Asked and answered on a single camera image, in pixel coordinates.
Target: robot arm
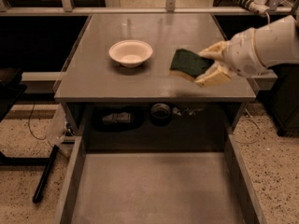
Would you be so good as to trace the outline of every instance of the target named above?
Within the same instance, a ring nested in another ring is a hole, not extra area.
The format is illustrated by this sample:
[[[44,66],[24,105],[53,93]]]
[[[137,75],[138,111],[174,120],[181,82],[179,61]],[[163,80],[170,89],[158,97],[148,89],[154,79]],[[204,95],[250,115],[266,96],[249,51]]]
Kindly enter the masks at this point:
[[[235,75],[251,77],[280,63],[299,63],[298,22],[287,16],[259,29],[249,28],[229,41],[200,51],[200,56],[215,62],[194,82],[201,87],[220,85]]]

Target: black panel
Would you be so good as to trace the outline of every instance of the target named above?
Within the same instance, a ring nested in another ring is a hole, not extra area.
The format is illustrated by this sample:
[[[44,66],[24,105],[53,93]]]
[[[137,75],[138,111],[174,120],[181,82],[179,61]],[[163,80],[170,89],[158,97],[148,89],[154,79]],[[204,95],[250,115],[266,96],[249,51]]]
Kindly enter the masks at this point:
[[[0,67],[59,72],[86,16],[0,17]]]

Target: black cabinet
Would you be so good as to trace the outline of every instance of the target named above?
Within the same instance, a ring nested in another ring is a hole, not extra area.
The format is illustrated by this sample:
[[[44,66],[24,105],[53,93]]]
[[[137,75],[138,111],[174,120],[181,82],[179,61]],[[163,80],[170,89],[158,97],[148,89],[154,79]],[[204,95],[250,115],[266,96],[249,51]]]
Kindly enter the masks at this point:
[[[263,100],[282,136],[287,131],[299,131],[299,64],[283,64],[274,72],[278,80]]]

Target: floor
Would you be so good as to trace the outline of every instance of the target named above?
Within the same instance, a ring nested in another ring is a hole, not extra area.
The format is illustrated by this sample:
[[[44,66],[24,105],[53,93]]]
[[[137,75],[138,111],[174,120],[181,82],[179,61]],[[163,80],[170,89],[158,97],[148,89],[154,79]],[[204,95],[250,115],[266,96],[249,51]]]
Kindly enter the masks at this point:
[[[48,157],[51,143],[60,137],[50,137],[51,119],[57,105],[15,105],[0,123],[0,150],[7,156]],[[276,136],[276,126],[262,104],[251,104],[248,111],[254,122],[243,116],[235,130],[242,160],[247,166],[250,184],[256,191],[266,223],[298,223],[299,133]],[[4,223],[51,223],[66,172],[67,149],[58,155],[44,190],[43,201],[32,203],[40,167],[1,167],[0,220]]]

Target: sponge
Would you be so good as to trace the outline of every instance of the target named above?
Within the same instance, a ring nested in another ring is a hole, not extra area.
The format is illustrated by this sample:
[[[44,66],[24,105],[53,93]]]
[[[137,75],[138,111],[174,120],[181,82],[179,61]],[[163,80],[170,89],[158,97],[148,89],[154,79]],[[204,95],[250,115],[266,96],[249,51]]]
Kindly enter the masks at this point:
[[[170,74],[194,81],[214,63],[187,49],[177,49],[170,66]]]

